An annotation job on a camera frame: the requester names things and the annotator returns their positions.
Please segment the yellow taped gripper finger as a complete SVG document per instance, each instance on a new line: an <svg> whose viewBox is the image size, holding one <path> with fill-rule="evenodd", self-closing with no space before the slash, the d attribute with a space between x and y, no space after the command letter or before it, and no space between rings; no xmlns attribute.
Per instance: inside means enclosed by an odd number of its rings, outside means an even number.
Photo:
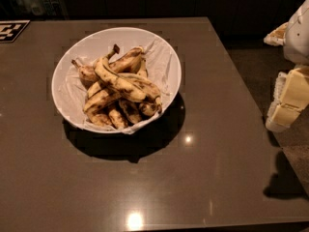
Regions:
<svg viewBox="0 0 309 232"><path fill-rule="evenodd" d="M273 132L287 130L308 105L309 67L296 66L288 73L280 72L275 80L266 128Z"/></svg>

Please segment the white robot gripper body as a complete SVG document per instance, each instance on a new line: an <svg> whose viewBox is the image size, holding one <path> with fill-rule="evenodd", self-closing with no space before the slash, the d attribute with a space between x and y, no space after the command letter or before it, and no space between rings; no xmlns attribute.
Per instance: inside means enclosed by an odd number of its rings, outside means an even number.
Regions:
<svg viewBox="0 0 309 232"><path fill-rule="evenodd" d="M283 23L264 37L264 43L282 46L284 57L297 64L309 65L309 0Z"/></svg>

